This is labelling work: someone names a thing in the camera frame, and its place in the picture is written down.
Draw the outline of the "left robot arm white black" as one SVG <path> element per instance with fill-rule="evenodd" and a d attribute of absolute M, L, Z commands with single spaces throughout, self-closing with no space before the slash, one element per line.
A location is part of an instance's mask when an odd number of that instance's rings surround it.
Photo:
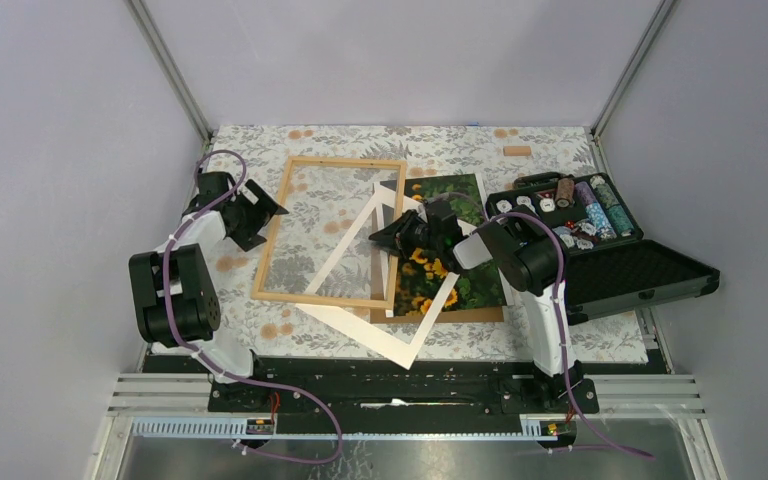
<path fill-rule="evenodd" d="M 245 252 L 264 244 L 261 231 L 286 209 L 253 179 L 234 182 L 228 172 L 200 173 L 197 193 L 175 231 L 153 250 L 128 262 L 136 325 L 163 353 L 186 355 L 248 411 L 269 401 L 270 385 L 254 373 L 255 355 L 222 325 L 222 307 L 205 255 L 226 240 Z"/>

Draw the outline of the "wooden picture frame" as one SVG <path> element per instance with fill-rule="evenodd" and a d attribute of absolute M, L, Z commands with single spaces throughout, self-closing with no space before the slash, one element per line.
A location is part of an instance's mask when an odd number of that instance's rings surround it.
<path fill-rule="evenodd" d="M 292 156 L 254 277 L 257 300 L 387 310 L 398 261 L 369 240 L 403 212 L 404 160 Z"/>

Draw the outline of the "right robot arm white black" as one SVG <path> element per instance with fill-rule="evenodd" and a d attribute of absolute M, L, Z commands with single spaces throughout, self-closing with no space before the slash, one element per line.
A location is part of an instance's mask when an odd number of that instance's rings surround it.
<path fill-rule="evenodd" d="M 449 202 L 434 200 L 403 213 L 369 240 L 402 259 L 417 249 L 429 250 L 446 270 L 458 274 L 493 263 L 522 294 L 526 307 L 536 368 L 526 393 L 543 410 L 557 412 L 567 405 L 569 413 L 584 415 L 578 403 L 578 396 L 587 393 L 580 388 L 583 367 L 569 347 L 567 247 L 536 213 L 516 207 L 465 233 Z"/>

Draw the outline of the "white mat board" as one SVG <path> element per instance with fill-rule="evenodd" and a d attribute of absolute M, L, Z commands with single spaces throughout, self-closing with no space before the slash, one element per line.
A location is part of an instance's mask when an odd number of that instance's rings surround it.
<path fill-rule="evenodd" d="M 374 192 L 370 200 L 357 214 L 352 224 L 348 227 L 343 238 L 329 255 L 319 272 L 308 285 L 307 292 L 316 291 L 322 282 L 333 269 L 337 260 L 339 260 L 349 244 L 355 238 L 360 228 L 365 225 L 367 218 L 382 205 L 393 206 L 396 201 L 402 200 L 403 195 L 388 189 L 378 189 Z M 358 317 L 350 311 L 334 305 L 318 305 L 309 303 L 298 303 L 296 307 L 306 314 L 316 318 L 323 324 L 342 333 L 346 337 L 373 350 L 381 356 L 389 359 L 395 364 L 409 369 L 413 365 L 419 351 L 425 343 L 426 338 L 431 332 L 437 317 L 444 308 L 446 300 L 454 290 L 459 275 L 449 273 L 445 277 L 441 287 L 436 292 L 432 303 L 418 324 L 417 330 L 409 342 L 404 342 L 388 332 L 378 328 L 370 322 Z"/>

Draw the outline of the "sunflower photo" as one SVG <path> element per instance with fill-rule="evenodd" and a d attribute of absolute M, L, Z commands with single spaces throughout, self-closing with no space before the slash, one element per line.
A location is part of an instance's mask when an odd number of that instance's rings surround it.
<path fill-rule="evenodd" d="M 394 316 L 427 313 L 449 271 L 430 250 L 415 249 L 399 260 Z M 443 312 L 501 307 L 507 304 L 498 271 L 490 263 L 461 274 L 447 297 Z"/>

